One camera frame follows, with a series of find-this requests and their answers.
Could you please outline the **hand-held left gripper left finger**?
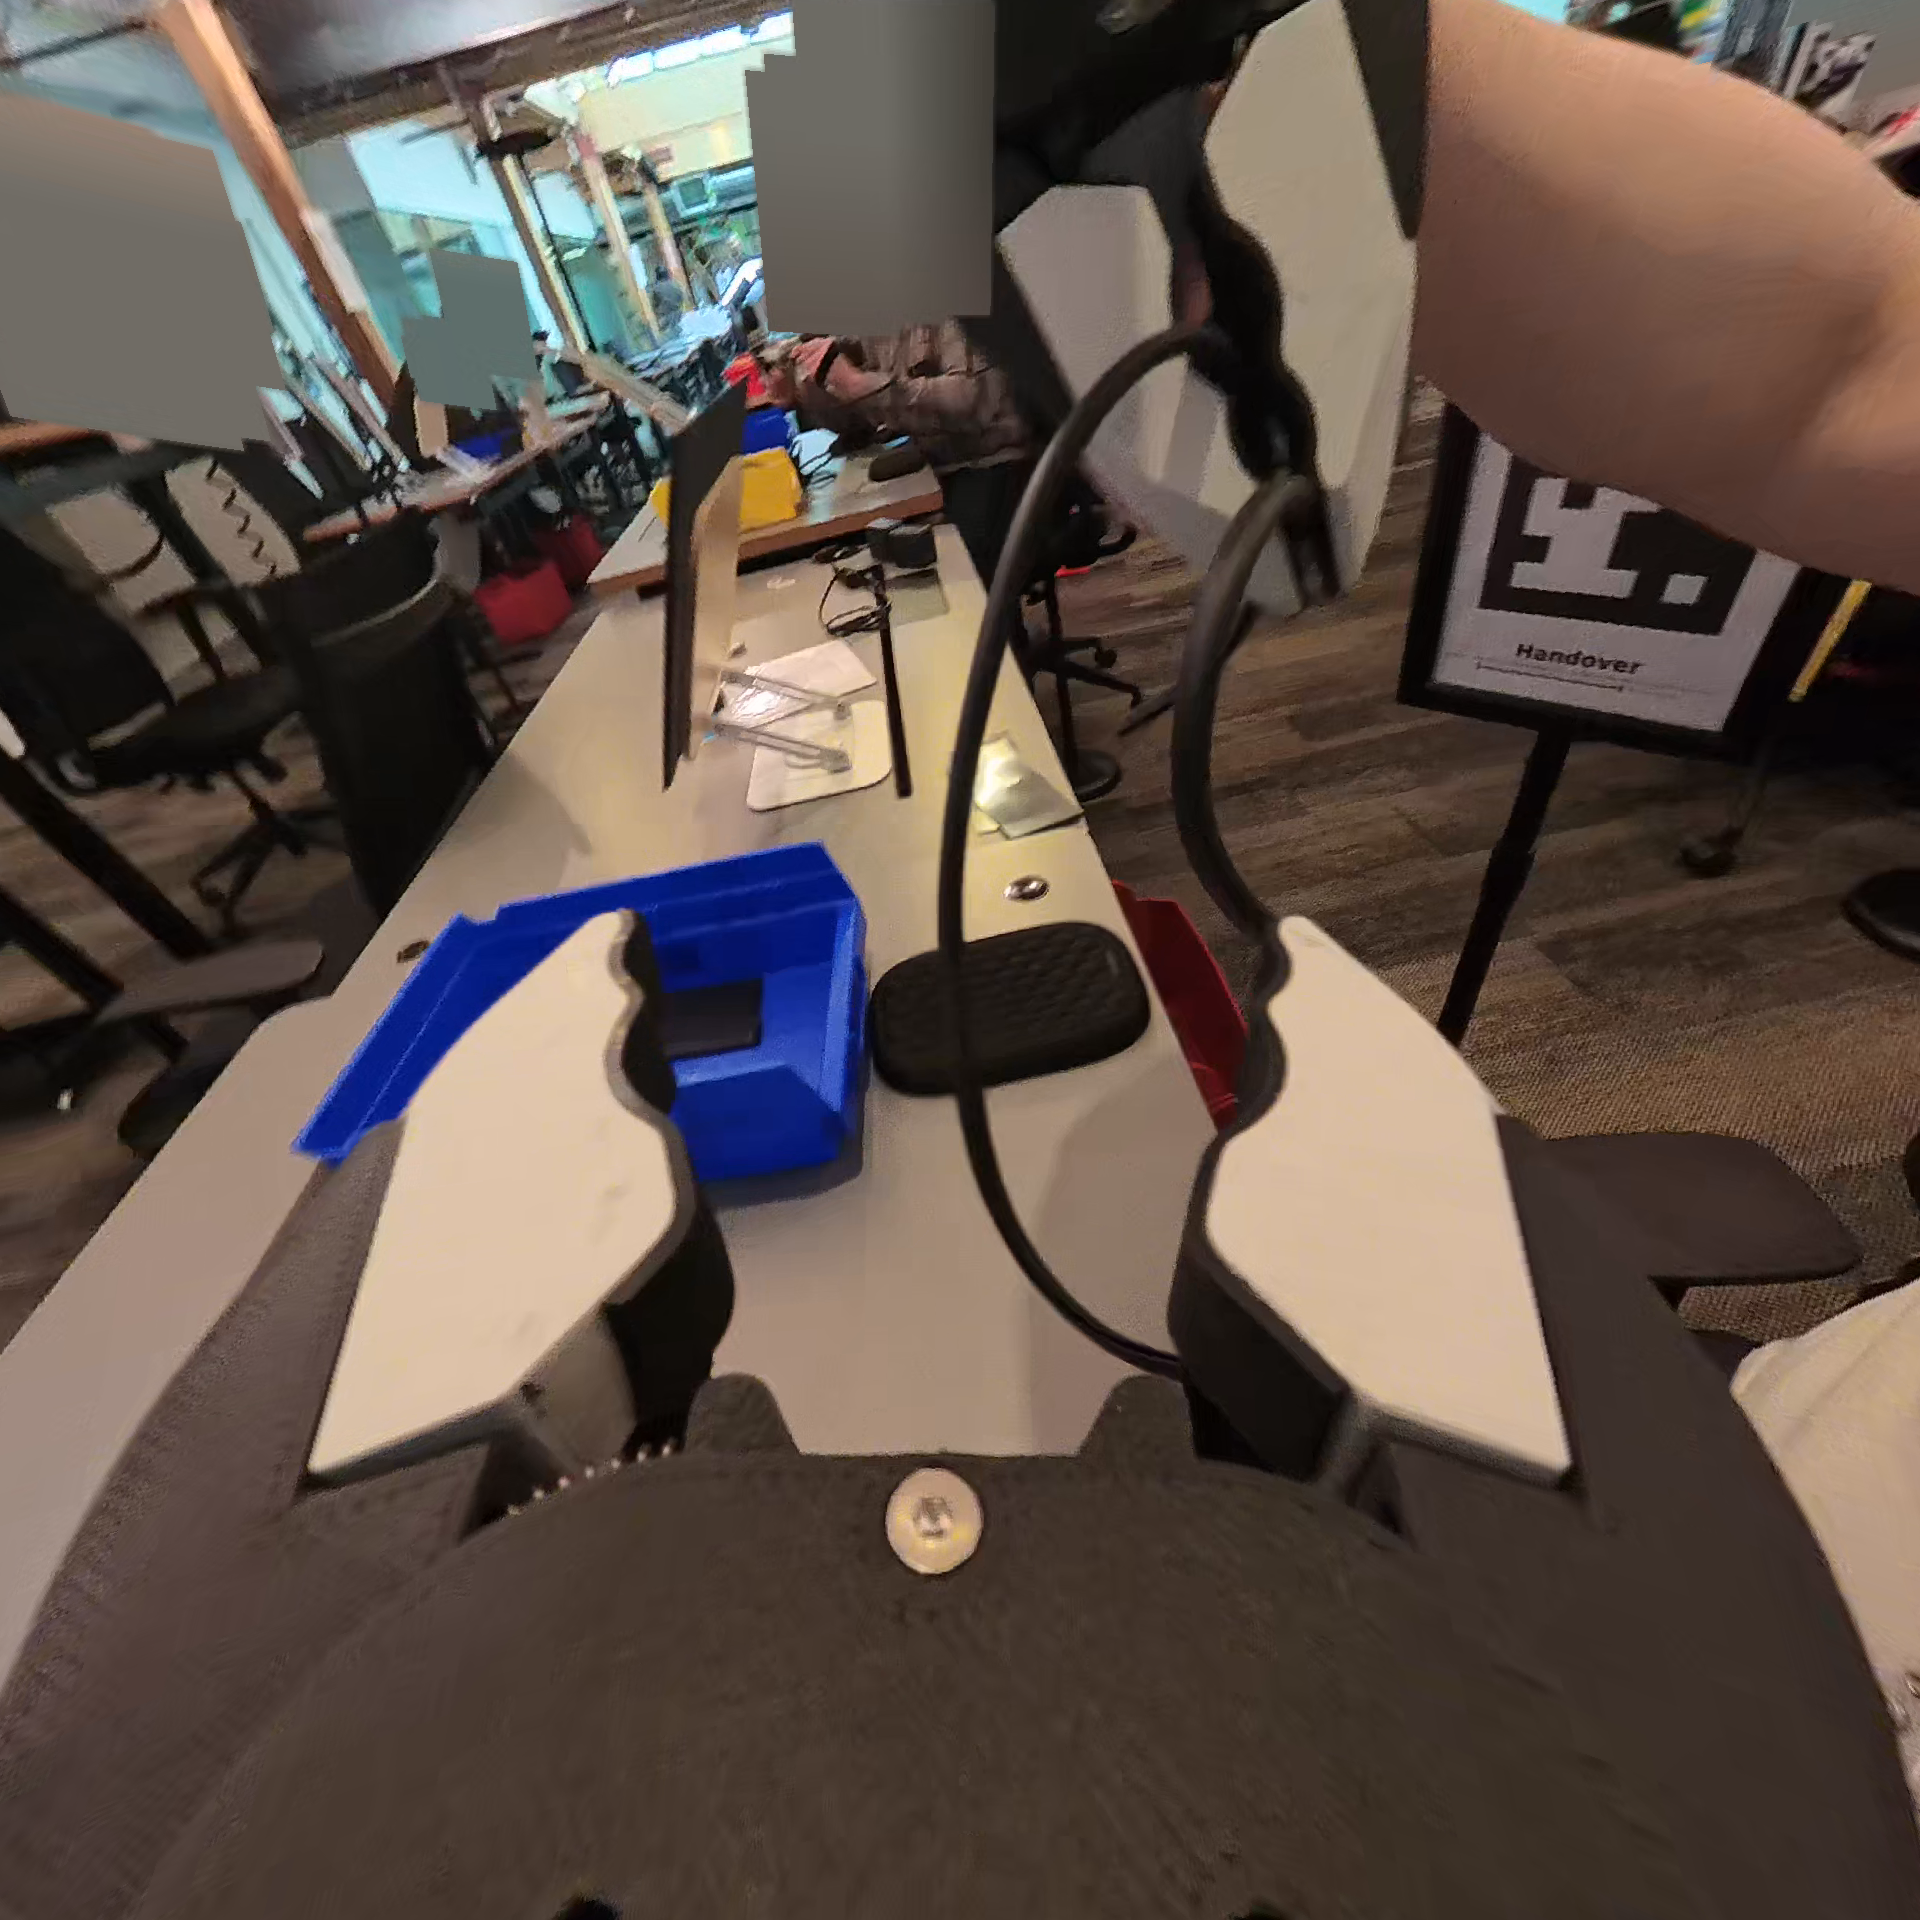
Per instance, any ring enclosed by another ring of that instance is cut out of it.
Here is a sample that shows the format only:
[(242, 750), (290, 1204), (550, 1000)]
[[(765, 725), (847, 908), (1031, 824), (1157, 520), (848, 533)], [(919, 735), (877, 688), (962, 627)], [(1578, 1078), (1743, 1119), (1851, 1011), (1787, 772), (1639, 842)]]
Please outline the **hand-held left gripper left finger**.
[(430, 1068), (396, 1126), (310, 1439), (347, 1486), (482, 1448), (505, 1486), (675, 1451), (736, 1285), (675, 1122), (661, 976), (597, 914)]

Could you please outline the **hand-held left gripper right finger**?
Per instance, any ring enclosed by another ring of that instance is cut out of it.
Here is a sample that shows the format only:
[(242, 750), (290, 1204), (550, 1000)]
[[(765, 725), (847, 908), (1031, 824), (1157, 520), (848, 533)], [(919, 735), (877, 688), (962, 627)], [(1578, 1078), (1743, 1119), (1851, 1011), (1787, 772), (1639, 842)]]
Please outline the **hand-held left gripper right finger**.
[(1312, 920), (1280, 919), (1260, 962), (1236, 1115), (1197, 1168), (1169, 1295), (1202, 1448), (1334, 1491), (1388, 1446), (1565, 1485), (1503, 1109)]

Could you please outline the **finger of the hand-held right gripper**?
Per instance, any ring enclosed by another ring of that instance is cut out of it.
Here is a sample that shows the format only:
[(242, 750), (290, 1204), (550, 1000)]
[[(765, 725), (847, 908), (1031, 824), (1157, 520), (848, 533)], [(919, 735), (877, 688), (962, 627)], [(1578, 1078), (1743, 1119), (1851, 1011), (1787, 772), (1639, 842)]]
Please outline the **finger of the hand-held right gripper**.
[[(1306, 530), (1272, 535), (1249, 586), (1255, 604), (1287, 617), (1337, 597), (1315, 399), (1287, 349), (1289, 321), (1337, 289), (1337, 201), (1215, 195), (1255, 240), (1274, 290), (1257, 289), (1249, 312), (1231, 318), (1234, 272), (1218, 257), (1201, 343), (1137, 379), (1092, 434), (1084, 467), (1195, 577), (1209, 573), (1260, 482), (1305, 478)], [(1180, 324), (1174, 247), (1140, 186), (1053, 188), (1000, 237), (1000, 257), (1075, 401)]]
[(1365, 573), (1400, 432), (1429, 159), (1427, 4), (1296, 4), (1251, 41), (1207, 164), (1276, 285), (1262, 355), (1300, 393), (1337, 591)]

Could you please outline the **blue plastic bin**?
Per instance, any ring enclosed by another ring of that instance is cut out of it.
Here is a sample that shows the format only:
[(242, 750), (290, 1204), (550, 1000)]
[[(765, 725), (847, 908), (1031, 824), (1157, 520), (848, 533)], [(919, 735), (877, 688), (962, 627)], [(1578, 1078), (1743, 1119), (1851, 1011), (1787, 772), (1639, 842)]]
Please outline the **blue plastic bin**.
[(482, 1015), (615, 913), (637, 914), (652, 942), (675, 1122), (698, 1179), (752, 1183), (841, 1160), (864, 1101), (867, 919), (817, 841), (451, 919), (321, 1096), (294, 1152), (344, 1163), (404, 1115)]

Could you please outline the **person's right forearm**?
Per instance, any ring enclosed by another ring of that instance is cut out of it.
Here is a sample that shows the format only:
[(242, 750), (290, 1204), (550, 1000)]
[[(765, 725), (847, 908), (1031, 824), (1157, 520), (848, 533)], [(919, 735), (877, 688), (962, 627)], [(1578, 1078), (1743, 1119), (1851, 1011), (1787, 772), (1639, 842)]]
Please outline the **person's right forearm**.
[(1740, 79), (1429, 12), (1414, 373), (1539, 469), (1919, 592), (1919, 206)]

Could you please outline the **wood-edged desk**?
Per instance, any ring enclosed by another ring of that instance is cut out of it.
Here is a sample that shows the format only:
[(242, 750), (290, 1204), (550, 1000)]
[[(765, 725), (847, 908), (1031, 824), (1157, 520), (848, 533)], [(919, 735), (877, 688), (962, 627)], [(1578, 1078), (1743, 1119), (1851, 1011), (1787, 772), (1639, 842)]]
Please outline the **wood-edged desk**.
[[(751, 573), (783, 558), (810, 556), (832, 543), (850, 540), (874, 520), (941, 519), (943, 513), (945, 490), (931, 469), (879, 482), (872, 478), (872, 459), (861, 455), (832, 463), (809, 489), (798, 516), (742, 535), (738, 570)], [(613, 540), (589, 577), (587, 592), (600, 602), (627, 595), (657, 595), (664, 586), (666, 556), (666, 525), (644, 507)]]

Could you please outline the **grey desk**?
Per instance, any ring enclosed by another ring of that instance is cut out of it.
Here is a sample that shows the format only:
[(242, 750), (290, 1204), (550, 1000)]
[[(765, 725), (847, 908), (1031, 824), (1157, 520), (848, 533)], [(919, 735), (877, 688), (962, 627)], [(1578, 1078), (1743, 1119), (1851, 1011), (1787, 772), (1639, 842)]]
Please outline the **grey desk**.
[[(786, 839), (820, 842), (852, 883), (874, 973), (933, 946), (952, 725), (984, 610), (962, 558), (943, 570), (949, 612), (897, 642), (912, 794), (765, 816), (733, 743), (661, 786), (661, 604), (606, 604), (343, 987), (244, 1044), (5, 1351), (5, 1675), (121, 1457), (309, 1186), (294, 1138), (396, 995), (404, 949), (457, 914)], [(1000, 1089), (993, 1126), (1055, 1270), (1113, 1329), (1163, 1341), (1215, 1132), (1166, 1018), (1105, 1065)], [(715, 1207), (736, 1281), (720, 1365), (765, 1380), (809, 1452), (1068, 1452), (1120, 1375), (1007, 1256), (949, 1103), (877, 1086), (852, 1179)]]

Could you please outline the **red plastic bin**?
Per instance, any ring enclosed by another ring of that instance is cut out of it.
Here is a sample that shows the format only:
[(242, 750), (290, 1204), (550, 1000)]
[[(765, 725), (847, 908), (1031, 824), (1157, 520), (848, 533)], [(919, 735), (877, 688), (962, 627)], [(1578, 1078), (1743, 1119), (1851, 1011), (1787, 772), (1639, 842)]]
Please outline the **red plastic bin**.
[(1212, 1125), (1224, 1132), (1236, 1121), (1249, 1044), (1229, 976), (1179, 900), (1138, 894), (1120, 880), (1113, 891)]

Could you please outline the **yellow storage bin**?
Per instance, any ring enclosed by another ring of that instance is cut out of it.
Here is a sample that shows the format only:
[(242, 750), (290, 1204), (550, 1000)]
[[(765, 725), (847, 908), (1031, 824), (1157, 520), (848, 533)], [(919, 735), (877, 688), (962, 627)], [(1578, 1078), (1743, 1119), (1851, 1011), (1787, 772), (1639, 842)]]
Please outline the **yellow storage bin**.
[[(711, 478), (717, 463), (694, 450), (692, 478)], [(733, 463), (738, 469), (736, 526), (742, 537), (800, 520), (806, 503), (804, 481), (792, 456), (781, 447), (742, 455)], [(663, 526), (670, 525), (672, 474), (670, 463), (650, 489), (646, 507)]]

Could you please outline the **black textured wrist rest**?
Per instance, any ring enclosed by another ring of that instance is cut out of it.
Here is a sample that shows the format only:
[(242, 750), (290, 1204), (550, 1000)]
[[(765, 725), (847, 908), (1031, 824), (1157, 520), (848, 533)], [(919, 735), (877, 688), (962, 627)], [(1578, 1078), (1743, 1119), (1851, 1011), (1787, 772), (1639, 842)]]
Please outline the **black textured wrist rest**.
[[(1051, 923), (967, 941), (962, 976), (972, 1068), (986, 1090), (1094, 1066), (1151, 1029), (1140, 965), (1105, 925)], [(869, 1038), (892, 1090), (954, 1090), (958, 1049), (941, 953), (904, 958), (879, 979)]]

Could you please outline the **black white marker sign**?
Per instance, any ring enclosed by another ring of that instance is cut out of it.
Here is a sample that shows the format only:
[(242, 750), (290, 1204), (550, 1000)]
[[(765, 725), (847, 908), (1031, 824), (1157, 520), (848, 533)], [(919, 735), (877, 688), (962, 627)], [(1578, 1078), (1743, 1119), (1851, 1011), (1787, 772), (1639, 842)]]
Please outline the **black white marker sign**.
[(1436, 1018), (1451, 1044), (1477, 1021), (1573, 750), (1753, 763), (1831, 585), (1639, 495), (1555, 474), (1443, 407), (1398, 699), (1528, 740)]

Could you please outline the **black upright rod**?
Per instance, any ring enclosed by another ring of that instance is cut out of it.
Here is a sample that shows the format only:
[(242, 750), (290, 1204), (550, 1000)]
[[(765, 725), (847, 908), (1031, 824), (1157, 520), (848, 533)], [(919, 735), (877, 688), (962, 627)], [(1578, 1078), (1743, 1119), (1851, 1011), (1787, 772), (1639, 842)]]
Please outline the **black upright rod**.
[(897, 632), (895, 632), (895, 602), (892, 602), (892, 592), (888, 589), (884, 570), (877, 570), (874, 575), (872, 597), (874, 597), (874, 617), (877, 617), (877, 657), (881, 667), (881, 687), (882, 687), (884, 722), (886, 722), (886, 735), (888, 735), (892, 786), (900, 802), (909, 802), (914, 796), (914, 774), (910, 765), (902, 695), (900, 695), (900, 667), (899, 667)]

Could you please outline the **silver foil packet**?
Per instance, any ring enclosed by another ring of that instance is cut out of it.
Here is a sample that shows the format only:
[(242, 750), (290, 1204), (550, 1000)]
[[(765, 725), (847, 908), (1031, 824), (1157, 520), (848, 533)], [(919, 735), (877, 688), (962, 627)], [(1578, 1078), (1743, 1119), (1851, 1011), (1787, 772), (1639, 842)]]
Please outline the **silver foil packet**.
[(1009, 732), (989, 736), (972, 777), (972, 824), (1020, 842), (1082, 823), (1084, 809), (1020, 753)]

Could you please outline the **red storage bin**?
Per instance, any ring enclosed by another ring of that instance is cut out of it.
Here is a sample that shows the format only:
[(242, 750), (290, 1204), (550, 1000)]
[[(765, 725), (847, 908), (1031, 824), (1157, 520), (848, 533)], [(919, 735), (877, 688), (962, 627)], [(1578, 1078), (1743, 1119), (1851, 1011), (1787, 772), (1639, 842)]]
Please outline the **red storage bin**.
[(471, 599), (492, 640), (510, 653), (546, 642), (575, 612), (575, 591), (550, 558), (497, 570)]

